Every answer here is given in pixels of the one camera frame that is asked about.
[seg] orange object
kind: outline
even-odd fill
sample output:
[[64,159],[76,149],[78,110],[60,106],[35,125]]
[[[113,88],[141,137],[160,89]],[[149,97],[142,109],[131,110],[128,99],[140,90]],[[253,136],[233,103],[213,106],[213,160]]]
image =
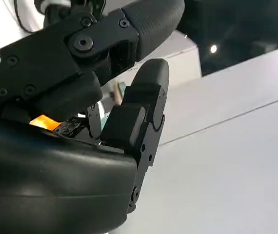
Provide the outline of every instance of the orange object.
[[30,124],[48,130],[55,130],[61,123],[55,122],[54,120],[48,118],[47,116],[42,115],[32,120]]

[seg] robotic hand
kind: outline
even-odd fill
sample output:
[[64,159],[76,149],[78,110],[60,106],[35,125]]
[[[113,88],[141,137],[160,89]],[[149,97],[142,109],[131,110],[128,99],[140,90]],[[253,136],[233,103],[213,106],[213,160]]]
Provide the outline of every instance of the robotic hand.
[[[141,0],[100,20],[78,2],[49,5],[43,30],[0,49],[0,234],[111,231],[136,208],[153,165],[167,62],[142,66],[102,132],[94,104],[101,86],[171,35],[184,1]],[[28,124],[82,111],[86,119],[59,133]]]

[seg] black plastic casing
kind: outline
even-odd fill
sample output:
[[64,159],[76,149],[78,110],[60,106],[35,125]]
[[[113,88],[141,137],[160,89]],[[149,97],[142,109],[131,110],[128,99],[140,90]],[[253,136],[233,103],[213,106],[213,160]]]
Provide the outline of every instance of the black plastic casing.
[[127,218],[137,164],[116,149],[0,121],[0,234],[106,233]]

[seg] wire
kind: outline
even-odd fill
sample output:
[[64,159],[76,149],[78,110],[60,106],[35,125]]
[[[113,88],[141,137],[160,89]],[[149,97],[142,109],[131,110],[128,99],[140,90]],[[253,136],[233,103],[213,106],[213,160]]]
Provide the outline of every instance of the wire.
[[19,26],[21,27],[21,29],[23,29],[23,31],[29,33],[29,34],[32,34],[33,32],[28,30],[22,23],[21,21],[21,18],[19,16],[19,10],[18,10],[18,0],[14,0],[14,11],[16,13],[16,17],[17,17],[17,20],[18,20],[18,23],[19,23]]

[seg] black robotic finger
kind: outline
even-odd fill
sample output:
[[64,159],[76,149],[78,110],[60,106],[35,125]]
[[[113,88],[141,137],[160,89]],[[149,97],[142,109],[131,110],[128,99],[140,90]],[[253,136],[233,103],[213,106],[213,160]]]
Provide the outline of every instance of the black robotic finger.
[[169,66],[166,60],[157,58],[145,62],[132,82],[132,85],[136,84],[158,84],[167,93]]
[[165,122],[169,66],[163,59],[144,63],[121,106],[114,106],[101,133],[103,144],[121,148],[137,162],[137,175],[128,212],[136,208],[145,173],[153,165]]

